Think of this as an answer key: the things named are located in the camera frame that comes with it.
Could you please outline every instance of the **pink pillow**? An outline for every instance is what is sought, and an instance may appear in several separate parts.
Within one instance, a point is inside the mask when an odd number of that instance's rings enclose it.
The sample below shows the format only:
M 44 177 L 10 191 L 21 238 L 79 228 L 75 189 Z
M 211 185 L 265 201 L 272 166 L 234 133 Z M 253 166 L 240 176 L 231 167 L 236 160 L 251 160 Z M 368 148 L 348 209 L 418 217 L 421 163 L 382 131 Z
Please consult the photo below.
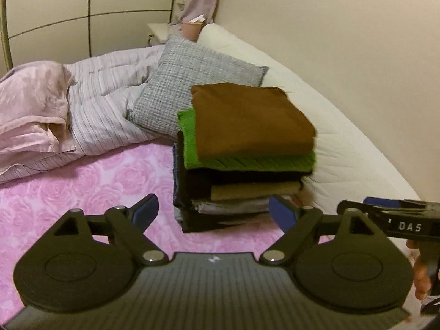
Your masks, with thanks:
M 13 165 L 75 149 L 67 122 L 72 80 L 53 61 L 15 67 L 0 79 L 0 174 Z

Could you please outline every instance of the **human hand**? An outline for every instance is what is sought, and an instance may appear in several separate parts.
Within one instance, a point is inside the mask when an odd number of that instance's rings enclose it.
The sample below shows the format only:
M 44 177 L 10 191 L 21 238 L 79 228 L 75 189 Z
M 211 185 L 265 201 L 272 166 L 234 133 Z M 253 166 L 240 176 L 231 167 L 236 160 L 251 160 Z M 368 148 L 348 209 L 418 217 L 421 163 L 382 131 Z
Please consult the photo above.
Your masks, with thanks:
M 410 249 L 418 249 L 419 245 L 415 241 L 406 241 L 406 246 Z M 422 262 L 420 256 L 414 263 L 414 286 L 415 297 L 419 300 L 424 300 L 431 290 L 432 283 L 430 278 L 426 275 L 427 266 Z

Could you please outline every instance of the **green folded sweater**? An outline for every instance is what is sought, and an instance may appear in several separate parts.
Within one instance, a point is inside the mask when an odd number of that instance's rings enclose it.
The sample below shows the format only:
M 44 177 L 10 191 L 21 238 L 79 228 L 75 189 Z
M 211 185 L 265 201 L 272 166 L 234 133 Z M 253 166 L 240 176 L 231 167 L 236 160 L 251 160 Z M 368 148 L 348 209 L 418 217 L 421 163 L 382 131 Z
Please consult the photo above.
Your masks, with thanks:
M 195 109 L 177 113 L 183 133 L 183 159 L 187 170 L 211 168 L 220 171 L 298 171 L 310 172 L 316 161 L 315 152 L 295 156 L 264 157 L 222 157 L 209 161 L 199 161 L 195 145 Z

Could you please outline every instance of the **white mattress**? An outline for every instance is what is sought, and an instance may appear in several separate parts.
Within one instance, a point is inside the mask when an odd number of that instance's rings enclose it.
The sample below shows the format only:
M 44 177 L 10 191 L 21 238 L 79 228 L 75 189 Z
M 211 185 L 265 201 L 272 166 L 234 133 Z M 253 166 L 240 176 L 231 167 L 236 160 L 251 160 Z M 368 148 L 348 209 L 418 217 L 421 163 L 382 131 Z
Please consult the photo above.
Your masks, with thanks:
M 287 67 L 215 24 L 203 29 L 198 43 L 249 63 L 268 66 L 262 86 L 280 87 L 287 92 L 292 103 L 315 126 L 317 165 L 298 197 L 304 205 L 332 214 L 341 200 L 362 202 L 367 196 L 419 199 L 374 144 L 330 101 Z M 413 262 L 414 253 L 405 246 L 405 240 L 392 241 Z M 413 313 L 420 311 L 414 290 L 405 307 Z

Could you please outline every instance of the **pink bedsheet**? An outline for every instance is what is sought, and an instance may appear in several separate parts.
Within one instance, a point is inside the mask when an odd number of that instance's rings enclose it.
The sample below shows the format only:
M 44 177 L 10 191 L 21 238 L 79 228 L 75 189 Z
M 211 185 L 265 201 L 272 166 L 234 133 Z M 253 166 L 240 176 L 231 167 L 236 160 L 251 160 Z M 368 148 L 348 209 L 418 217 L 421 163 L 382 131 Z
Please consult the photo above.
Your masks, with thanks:
M 14 265 L 68 209 L 103 213 L 157 194 L 160 211 L 145 233 L 169 256 L 175 251 L 244 252 L 258 257 L 282 232 L 272 223 L 184 235 L 174 220 L 171 147 L 144 143 L 106 155 L 83 157 L 52 171 L 0 186 L 0 324 L 21 301 L 12 282 Z

